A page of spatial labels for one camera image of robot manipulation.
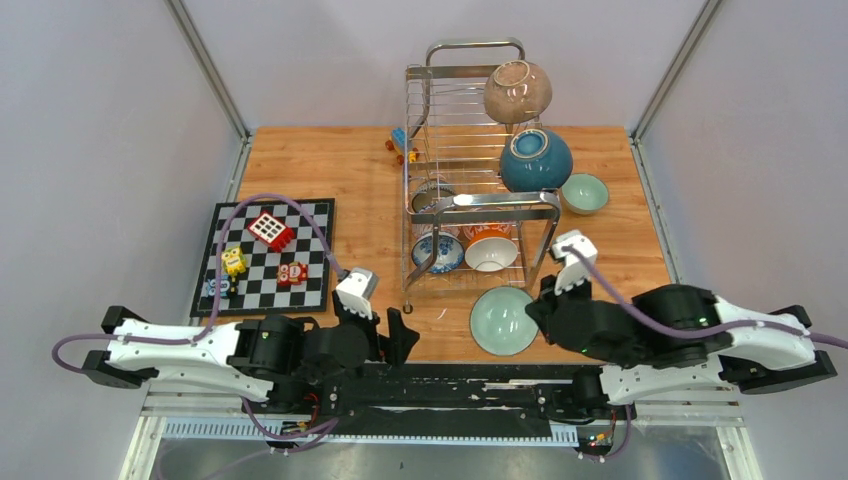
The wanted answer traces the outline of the small celadon green bowl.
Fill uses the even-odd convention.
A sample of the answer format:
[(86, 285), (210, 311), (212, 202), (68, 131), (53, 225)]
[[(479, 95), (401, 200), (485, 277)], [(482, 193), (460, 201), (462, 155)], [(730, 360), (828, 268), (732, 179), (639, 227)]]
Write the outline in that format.
[(588, 173), (572, 174), (561, 187), (566, 207), (578, 215), (592, 215), (604, 208), (610, 199), (606, 184)]

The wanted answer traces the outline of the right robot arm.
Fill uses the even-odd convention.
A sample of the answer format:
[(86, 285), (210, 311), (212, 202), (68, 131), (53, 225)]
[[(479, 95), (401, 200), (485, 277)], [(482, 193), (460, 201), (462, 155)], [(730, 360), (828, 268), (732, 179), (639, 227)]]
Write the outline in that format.
[(526, 314), (547, 343), (597, 362), (554, 392), (548, 416), (557, 421), (621, 419), (634, 402), (661, 393), (734, 386), (761, 395), (837, 374), (800, 305), (762, 313), (684, 284), (609, 302), (593, 298), (590, 281), (555, 283), (542, 280)]

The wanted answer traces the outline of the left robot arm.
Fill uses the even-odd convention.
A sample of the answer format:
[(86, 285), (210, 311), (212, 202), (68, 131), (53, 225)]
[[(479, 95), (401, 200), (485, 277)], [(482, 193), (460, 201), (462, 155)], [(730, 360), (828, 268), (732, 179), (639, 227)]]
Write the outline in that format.
[(368, 362), (403, 365), (418, 343), (400, 310), (387, 311), (389, 333), (367, 297), (335, 290), (338, 323), (269, 315), (227, 323), (202, 335), (195, 327), (149, 323), (128, 309), (108, 309), (102, 327), (111, 339), (88, 352), (83, 375), (96, 384), (137, 389), (147, 381), (181, 383), (237, 395), (283, 413), (298, 411), (325, 381), (361, 374)]

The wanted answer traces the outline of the large ribbed celadon bowl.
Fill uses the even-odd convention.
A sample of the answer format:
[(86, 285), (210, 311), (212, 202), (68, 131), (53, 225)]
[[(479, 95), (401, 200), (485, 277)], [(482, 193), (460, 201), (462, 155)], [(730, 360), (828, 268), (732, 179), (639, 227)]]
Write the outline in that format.
[(514, 356), (526, 350), (539, 328), (526, 313), (533, 302), (522, 289), (500, 286), (487, 290), (474, 303), (469, 326), (475, 343), (495, 356)]

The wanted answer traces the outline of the teal glazed bowl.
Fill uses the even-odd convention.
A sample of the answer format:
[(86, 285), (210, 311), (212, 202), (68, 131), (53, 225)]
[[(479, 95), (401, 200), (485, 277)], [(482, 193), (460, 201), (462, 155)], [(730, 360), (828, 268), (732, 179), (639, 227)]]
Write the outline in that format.
[(560, 135), (530, 128), (505, 144), (499, 173), (510, 192), (556, 190), (571, 176), (573, 165), (572, 152)]

